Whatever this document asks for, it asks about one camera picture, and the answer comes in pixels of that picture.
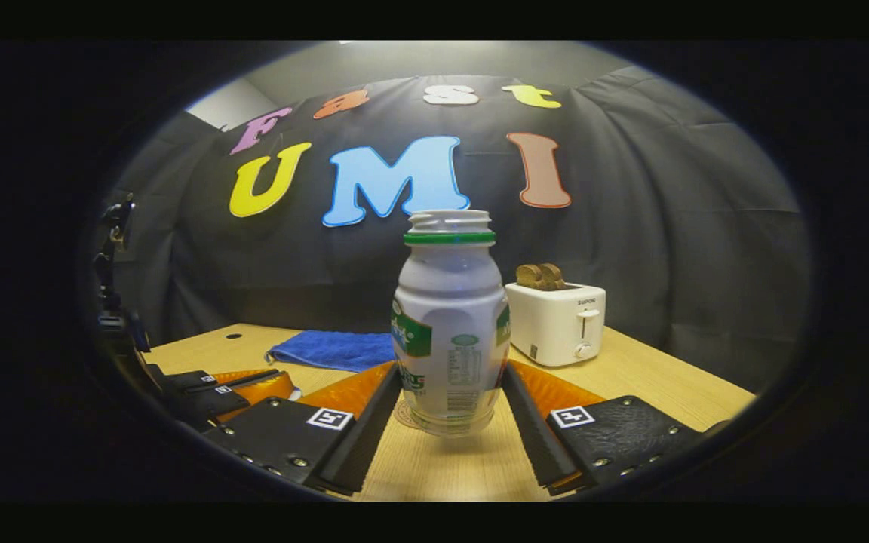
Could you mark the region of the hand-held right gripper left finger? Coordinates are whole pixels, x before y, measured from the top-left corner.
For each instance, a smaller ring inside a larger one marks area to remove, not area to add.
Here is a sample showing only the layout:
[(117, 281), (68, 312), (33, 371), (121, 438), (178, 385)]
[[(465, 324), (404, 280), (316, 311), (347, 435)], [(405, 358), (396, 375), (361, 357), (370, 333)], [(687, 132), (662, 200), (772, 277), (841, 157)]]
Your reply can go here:
[(400, 393), (399, 368), (385, 362), (297, 400), (259, 397), (204, 437), (272, 477), (349, 497), (363, 489)]

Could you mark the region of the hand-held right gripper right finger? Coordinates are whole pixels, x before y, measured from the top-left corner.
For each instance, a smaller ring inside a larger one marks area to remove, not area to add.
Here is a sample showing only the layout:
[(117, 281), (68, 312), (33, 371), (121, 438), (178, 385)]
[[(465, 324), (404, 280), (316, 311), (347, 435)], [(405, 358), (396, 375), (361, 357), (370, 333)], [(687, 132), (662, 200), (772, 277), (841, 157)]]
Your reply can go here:
[(507, 362), (502, 389), (536, 481), (552, 497), (617, 492), (707, 437), (637, 396), (606, 399), (520, 361)]

